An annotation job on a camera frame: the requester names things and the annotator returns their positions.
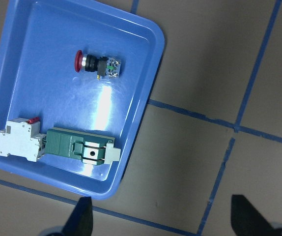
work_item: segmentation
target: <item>red breaker toggle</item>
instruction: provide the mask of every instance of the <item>red breaker toggle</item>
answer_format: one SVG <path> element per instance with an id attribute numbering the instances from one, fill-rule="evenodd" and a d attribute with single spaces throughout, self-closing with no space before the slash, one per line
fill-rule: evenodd
<path id="1" fill-rule="evenodd" d="M 39 117 L 31 118 L 27 121 L 28 124 L 34 124 L 39 121 Z"/>

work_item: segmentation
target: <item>metal terminal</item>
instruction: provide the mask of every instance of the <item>metal terminal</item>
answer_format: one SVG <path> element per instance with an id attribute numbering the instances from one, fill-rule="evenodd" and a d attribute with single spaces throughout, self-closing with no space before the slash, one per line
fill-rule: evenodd
<path id="1" fill-rule="evenodd" d="M 87 54 L 83 54 L 82 62 L 81 62 L 81 66 L 83 70 L 85 70 L 86 58 L 87 58 Z"/>
<path id="2" fill-rule="evenodd" d="M 109 77 L 118 77 L 120 72 L 121 61 L 115 58 L 108 58 L 106 75 Z"/>

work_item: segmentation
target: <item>white circuit breaker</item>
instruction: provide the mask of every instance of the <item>white circuit breaker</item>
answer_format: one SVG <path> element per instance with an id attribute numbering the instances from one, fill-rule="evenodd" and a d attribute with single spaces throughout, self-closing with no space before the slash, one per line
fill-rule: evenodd
<path id="1" fill-rule="evenodd" d="M 23 156 L 36 162 L 45 151 L 46 134 L 39 133 L 40 124 L 33 119 L 8 120 L 5 129 L 0 131 L 0 156 Z"/>

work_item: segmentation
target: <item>blue plastic tray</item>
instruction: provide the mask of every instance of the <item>blue plastic tray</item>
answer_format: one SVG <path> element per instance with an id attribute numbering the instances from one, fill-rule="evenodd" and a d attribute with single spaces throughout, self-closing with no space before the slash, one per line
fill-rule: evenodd
<path id="1" fill-rule="evenodd" d="M 45 155 L 0 156 L 0 169 L 96 199 L 117 190 L 164 48 L 150 20 L 93 0 L 11 0 L 0 43 L 0 130 L 40 116 L 53 126 L 115 137 L 121 160 L 85 165 Z M 119 78 L 74 70 L 78 50 L 122 60 Z"/>

